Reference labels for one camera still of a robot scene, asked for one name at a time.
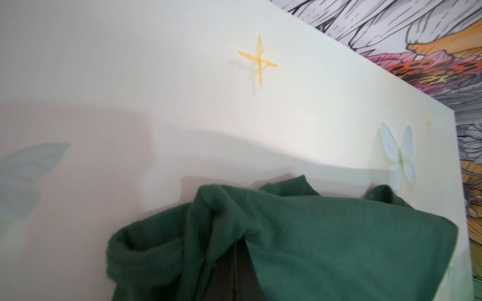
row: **green cloth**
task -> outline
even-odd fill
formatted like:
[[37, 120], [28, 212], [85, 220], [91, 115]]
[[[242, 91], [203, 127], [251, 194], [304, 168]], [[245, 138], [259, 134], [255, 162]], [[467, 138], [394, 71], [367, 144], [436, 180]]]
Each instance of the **green cloth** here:
[[243, 236], [268, 301], [432, 301], [457, 227], [386, 185], [367, 199], [320, 196], [304, 176], [260, 191], [206, 185], [193, 203], [112, 236], [113, 300], [199, 301]]

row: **mural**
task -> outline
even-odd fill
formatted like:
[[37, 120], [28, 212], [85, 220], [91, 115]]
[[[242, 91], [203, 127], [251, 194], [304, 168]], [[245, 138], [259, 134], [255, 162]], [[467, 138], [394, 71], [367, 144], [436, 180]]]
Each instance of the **mural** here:
[[271, 0], [456, 107], [482, 103], [480, 0]]
[[482, 123], [457, 126], [475, 300], [482, 300]]

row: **yellow star decoration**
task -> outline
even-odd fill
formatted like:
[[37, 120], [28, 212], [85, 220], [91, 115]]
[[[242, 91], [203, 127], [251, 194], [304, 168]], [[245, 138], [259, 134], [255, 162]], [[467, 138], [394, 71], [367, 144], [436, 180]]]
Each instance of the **yellow star decoration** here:
[[245, 57], [248, 58], [248, 60], [255, 60], [258, 62], [258, 67], [259, 67], [259, 85], [261, 86], [263, 84], [263, 63], [265, 63], [268, 67], [272, 66], [272, 67], [278, 67], [277, 64], [275, 63], [272, 63], [271, 61], [266, 61], [266, 60], [263, 60], [261, 58], [261, 54], [264, 52], [264, 49], [263, 49], [263, 42], [261, 41], [261, 35], [259, 36], [259, 52], [258, 52], [258, 56], [257, 57], [254, 57], [250, 54], [247, 54], [247, 53], [244, 53], [244, 52], [239, 52], [239, 54], [241, 55], [244, 55]]

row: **butterfly wing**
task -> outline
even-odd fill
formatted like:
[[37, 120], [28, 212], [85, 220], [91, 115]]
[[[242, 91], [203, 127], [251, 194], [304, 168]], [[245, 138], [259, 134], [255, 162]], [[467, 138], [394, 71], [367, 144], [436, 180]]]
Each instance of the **butterfly wing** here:
[[35, 180], [58, 164], [69, 144], [39, 144], [0, 160], [0, 222], [25, 218], [38, 201]]
[[399, 190], [402, 186], [402, 167], [399, 162], [390, 167], [390, 186], [393, 190]]
[[403, 134], [403, 140], [402, 140], [402, 155], [403, 158], [410, 158], [410, 156], [414, 152], [414, 141], [412, 138], [412, 128], [408, 126], [405, 129], [405, 134]]
[[405, 175], [407, 176], [408, 181], [411, 184], [414, 184], [417, 181], [417, 176], [415, 172], [415, 166], [410, 160], [405, 160], [403, 162], [403, 170], [405, 170]]
[[382, 133], [383, 148], [385, 149], [385, 153], [392, 162], [398, 163], [400, 161], [400, 154], [397, 141], [385, 123], [380, 123], [380, 131]]

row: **green fabric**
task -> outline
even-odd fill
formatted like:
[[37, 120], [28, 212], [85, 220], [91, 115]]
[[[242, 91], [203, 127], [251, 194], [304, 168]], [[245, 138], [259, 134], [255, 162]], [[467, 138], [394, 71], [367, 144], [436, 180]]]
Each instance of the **green fabric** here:
[[323, 197], [304, 176], [260, 191], [199, 188], [193, 203], [115, 233], [115, 301], [202, 299], [218, 258], [246, 238], [268, 301], [431, 301], [457, 227], [386, 186], [367, 199]]

